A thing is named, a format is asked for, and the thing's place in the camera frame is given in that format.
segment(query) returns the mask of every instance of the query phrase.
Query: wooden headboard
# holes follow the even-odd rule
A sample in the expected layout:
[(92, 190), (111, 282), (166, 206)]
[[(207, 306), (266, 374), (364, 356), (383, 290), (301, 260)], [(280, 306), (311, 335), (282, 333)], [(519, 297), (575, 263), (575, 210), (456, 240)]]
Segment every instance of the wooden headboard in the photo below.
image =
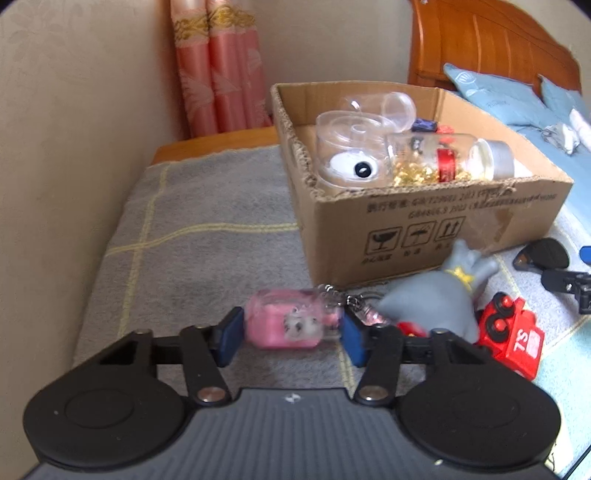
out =
[(408, 82), (455, 90), (446, 62), (531, 83), (538, 74), (581, 90), (579, 64), (533, 18), (503, 0), (410, 0), (413, 42)]

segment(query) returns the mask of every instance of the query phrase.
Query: cardboard box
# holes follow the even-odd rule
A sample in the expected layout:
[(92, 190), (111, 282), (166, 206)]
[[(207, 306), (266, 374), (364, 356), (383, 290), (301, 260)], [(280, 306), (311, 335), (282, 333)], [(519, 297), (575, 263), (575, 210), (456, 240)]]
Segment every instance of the cardboard box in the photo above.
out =
[[(468, 181), (344, 191), (316, 187), (314, 124), (346, 95), (399, 91), (417, 115), (456, 132), (505, 141), (533, 174), (505, 181)], [(291, 200), (310, 276), (316, 284), (349, 287), (434, 268), (455, 238), (485, 253), (546, 234), (573, 181), (488, 113), (442, 89), (390, 82), (275, 85), (271, 91)]]

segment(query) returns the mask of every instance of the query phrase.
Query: googly eye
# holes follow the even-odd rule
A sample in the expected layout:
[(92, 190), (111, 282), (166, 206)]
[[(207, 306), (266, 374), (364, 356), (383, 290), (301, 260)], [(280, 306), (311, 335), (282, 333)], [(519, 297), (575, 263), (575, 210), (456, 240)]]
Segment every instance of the googly eye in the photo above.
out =
[(330, 159), (330, 168), (345, 180), (370, 180), (378, 174), (378, 163), (361, 151), (347, 151)]
[(360, 179), (366, 179), (371, 175), (371, 165), (366, 161), (360, 161), (359, 163), (355, 164), (355, 174)]

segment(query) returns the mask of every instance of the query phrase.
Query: yellow stripe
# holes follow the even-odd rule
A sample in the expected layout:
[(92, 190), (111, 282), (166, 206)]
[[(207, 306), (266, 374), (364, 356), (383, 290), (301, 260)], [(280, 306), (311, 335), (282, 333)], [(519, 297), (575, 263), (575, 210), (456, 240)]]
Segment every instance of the yellow stripe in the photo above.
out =
[[(507, 269), (507, 267), (505, 266), (505, 262), (503, 261), (502, 257), (500, 255), (496, 255), (496, 254), (495, 254), (495, 257), (496, 257), (497, 261), (499, 262), (499, 265), (501, 266), (501, 270), (503, 271), (503, 273), (507, 277), (507, 280), (511, 284), (511, 287), (513, 288), (513, 290), (515, 290), (515, 293), (517, 294), (517, 296), (521, 297), (522, 295), (519, 290), (519, 287), (517, 286), (517, 283), (515, 282), (515, 278), (513, 277), (513, 275), (509, 271), (509, 269)], [(569, 338), (571, 338), (577, 332), (577, 330), (579, 330), (590, 318), (591, 318), (591, 315), (585, 315), (585, 316), (581, 317), (575, 324), (571, 325), (568, 328), (568, 330), (565, 330), (562, 333), (562, 335), (560, 335), (558, 338), (556, 338), (552, 343), (548, 343), (548, 344), (544, 345), (542, 348), (542, 356), (541, 357), (545, 358), (549, 354), (551, 354), (554, 350), (556, 350), (556, 348), (558, 346), (560, 346), (562, 343), (564, 343)]]
[(189, 233), (198, 232), (235, 232), (235, 233), (278, 233), (278, 232), (294, 232), (297, 230), (297, 223), (275, 223), (271, 225), (243, 225), (240, 223), (201, 223), (198, 225), (190, 225), (180, 228), (168, 235), (161, 236), (154, 240), (139, 241), (136, 244), (123, 245), (121, 247), (113, 247), (107, 250), (106, 257), (121, 252), (128, 252), (130, 250), (142, 250), (146, 248), (157, 247), (169, 240), (178, 238), (179, 236), (188, 235)]
[(574, 249), (575, 254), (578, 256), (579, 255), (579, 248), (574, 244), (573, 239), (570, 237), (570, 235), (568, 233), (566, 233), (564, 230), (562, 230), (562, 228), (559, 227), (557, 223), (555, 223), (554, 226), (556, 227), (558, 232), (569, 241), (570, 245)]
[(336, 342), (336, 351), (339, 357), (339, 372), (343, 386), (347, 389), (349, 395), (353, 396), (355, 393), (355, 379), (351, 369), (351, 360), (349, 355), (345, 353), (340, 341)]
[(548, 343), (544, 345), (542, 349), (542, 358), (546, 358), (547, 356), (551, 355), (560, 345), (565, 343), (569, 338), (571, 338), (577, 331), (587, 323), (587, 321), (591, 319), (591, 315), (582, 316), (577, 320), (577, 322), (571, 325), (568, 330), (565, 330), (562, 335), (554, 340), (552, 343)]
[[(158, 185), (158, 191), (154, 194), (154, 196), (146, 205), (144, 224), (142, 225), (142, 230), (139, 234), (139, 244), (144, 244), (145, 241), (148, 239), (150, 227), (152, 225), (152, 220), (154, 218), (154, 206), (156, 204), (156, 200), (160, 195), (162, 195), (164, 188), (166, 187), (166, 175), (171, 165), (172, 164), (166, 165), (160, 172), (160, 182)], [(142, 264), (143, 253), (144, 252), (142, 248), (136, 249), (134, 251), (134, 256), (131, 260), (131, 269), (129, 271), (129, 277), (127, 279), (127, 288), (125, 289), (125, 297), (123, 300), (121, 318), (119, 319), (119, 330), (117, 332), (117, 338), (123, 337), (129, 325), (129, 312), (131, 311), (131, 306), (134, 302), (135, 289), (138, 284), (139, 269)]]
[(515, 278), (513, 277), (513, 275), (509, 271), (509, 269), (506, 267), (505, 261), (503, 260), (503, 258), (499, 254), (495, 254), (495, 258), (496, 258), (496, 261), (499, 262), (499, 267), (501, 268), (501, 271), (503, 272), (507, 281), (511, 285), (511, 288), (513, 288), (515, 295), (517, 295), (518, 297), (523, 297), (521, 295), (521, 291), (519, 290), (519, 287), (517, 286), (517, 282), (515, 281)]

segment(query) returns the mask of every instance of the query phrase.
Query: gold confetti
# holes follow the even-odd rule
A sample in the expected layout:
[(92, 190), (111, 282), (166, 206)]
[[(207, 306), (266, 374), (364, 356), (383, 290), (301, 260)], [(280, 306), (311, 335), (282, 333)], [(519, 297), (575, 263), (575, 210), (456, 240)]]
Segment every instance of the gold confetti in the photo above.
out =
[[(439, 172), (427, 165), (415, 162), (399, 162), (395, 165), (394, 186), (426, 185), (439, 183)], [(459, 162), (456, 162), (456, 181), (468, 181), (472, 176), (462, 169)]]

